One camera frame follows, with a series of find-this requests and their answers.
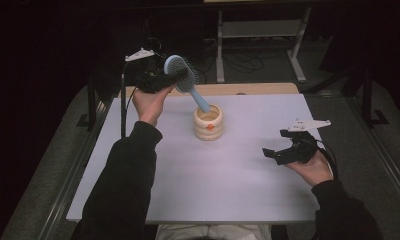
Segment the person's white clothed torso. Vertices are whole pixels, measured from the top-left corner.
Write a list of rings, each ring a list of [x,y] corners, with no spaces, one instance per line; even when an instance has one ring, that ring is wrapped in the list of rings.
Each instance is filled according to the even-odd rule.
[[[159,225],[155,240],[272,240],[270,225]]]

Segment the person's left hand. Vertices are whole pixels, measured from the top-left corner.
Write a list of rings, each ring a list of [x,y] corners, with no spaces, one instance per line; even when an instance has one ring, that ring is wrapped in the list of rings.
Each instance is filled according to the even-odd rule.
[[[152,126],[156,126],[163,111],[164,101],[173,89],[173,85],[157,93],[145,93],[140,89],[136,89],[133,95],[133,104],[137,111],[138,119]]]

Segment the person's right hand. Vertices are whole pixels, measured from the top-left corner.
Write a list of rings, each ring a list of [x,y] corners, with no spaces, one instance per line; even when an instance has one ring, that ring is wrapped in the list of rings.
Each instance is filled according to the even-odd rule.
[[[293,162],[286,164],[286,167],[299,174],[312,187],[334,179],[328,161],[320,151],[308,163]]]

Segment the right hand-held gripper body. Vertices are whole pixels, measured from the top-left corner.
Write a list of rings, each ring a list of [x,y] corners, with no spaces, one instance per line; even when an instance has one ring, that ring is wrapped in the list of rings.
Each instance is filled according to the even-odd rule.
[[[288,138],[292,145],[287,149],[277,151],[274,160],[278,165],[298,161],[307,163],[318,150],[317,139],[309,131],[330,125],[330,120],[296,120],[287,128],[288,131],[295,133],[293,138]]]

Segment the cream ribbed cup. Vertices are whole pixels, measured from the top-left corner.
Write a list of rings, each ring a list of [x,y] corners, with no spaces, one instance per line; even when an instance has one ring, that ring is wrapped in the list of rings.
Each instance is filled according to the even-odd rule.
[[[193,113],[194,133],[203,141],[214,141],[224,132],[224,115],[222,110],[211,105],[209,112],[196,108]]]

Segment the black metal stand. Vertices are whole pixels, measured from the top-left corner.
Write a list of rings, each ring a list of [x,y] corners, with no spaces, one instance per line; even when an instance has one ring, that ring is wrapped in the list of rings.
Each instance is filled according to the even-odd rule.
[[[78,127],[86,127],[88,131],[94,128],[97,122],[98,107],[101,102],[96,90],[94,77],[90,75],[87,79],[87,111],[82,114],[77,122]]]
[[[342,94],[354,97],[358,91],[361,95],[361,117],[369,128],[375,125],[387,125],[388,120],[380,110],[372,109],[373,77],[366,65],[354,65],[347,71],[347,81],[342,88]]]

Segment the white metal desk frame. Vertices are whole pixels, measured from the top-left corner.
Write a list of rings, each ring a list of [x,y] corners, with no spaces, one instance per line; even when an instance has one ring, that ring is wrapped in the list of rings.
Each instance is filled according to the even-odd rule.
[[[294,45],[286,51],[297,81],[304,83],[303,73],[297,55],[305,35],[312,8],[307,7],[299,19],[264,21],[224,21],[223,12],[218,12],[216,77],[218,83],[225,82],[222,42],[224,39],[249,37],[294,37]]]

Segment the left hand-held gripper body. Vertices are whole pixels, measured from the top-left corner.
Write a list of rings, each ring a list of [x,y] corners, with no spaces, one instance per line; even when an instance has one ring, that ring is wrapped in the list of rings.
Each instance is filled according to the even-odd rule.
[[[126,56],[125,62],[130,63],[133,61],[141,60],[144,58],[155,56],[155,52],[153,50],[145,50],[141,48],[136,53]],[[155,94],[161,91],[163,88],[162,80],[163,76],[166,74],[159,74],[155,72],[143,72],[141,75],[136,77],[135,87],[143,91],[144,93]]]

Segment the white table cover sheet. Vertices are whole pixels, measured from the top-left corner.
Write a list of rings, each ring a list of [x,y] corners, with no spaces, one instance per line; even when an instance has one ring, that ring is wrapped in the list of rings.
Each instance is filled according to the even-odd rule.
[[[162,223],[310,222],[319,205],[294,171],[264,156],[290,140],[280,132],[311,117],[300,94],[211,96],[223,111],[223,135],[195,136],[189,96],[169,96],[147,221]]]

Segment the light blue hairbrush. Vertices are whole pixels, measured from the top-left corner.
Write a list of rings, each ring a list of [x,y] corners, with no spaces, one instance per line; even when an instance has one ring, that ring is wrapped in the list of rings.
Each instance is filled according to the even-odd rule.
[[[164,63],[164,73],[177,79],[176,89],[180,93],[190,94],[202,112],[210,111],[210,105],[195,88],[198,80],[197,73],[185,58],[179,55],[169,56]]]

